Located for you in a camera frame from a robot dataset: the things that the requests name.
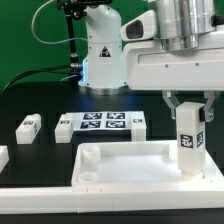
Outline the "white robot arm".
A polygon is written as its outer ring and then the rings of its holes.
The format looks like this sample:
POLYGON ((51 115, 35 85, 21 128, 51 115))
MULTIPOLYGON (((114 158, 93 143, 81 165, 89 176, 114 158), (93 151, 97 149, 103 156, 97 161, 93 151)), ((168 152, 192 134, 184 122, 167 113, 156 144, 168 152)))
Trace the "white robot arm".
POLYGON ((87 9, 81 85, 97 94, 123 85, 161 91, 172 111, 177 91, 202 91, 201 118, 212 121, 224 91, 224 16, 214 0, 146 1, 151 8, 126 24, 105 5, 87 9))

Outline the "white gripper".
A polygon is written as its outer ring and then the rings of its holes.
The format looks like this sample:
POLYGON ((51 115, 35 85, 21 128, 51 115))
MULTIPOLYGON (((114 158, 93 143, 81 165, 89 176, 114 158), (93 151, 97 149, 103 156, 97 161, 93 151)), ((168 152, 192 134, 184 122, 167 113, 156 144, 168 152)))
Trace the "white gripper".
POLYGON ((224 90, 224 21, 211 12, 180 15, 149 10, 123 25, 120 34, 128 86, 160 90, 176 118, 175 91, 205 91, 201 122, 214 119, 214 103, 224 90))

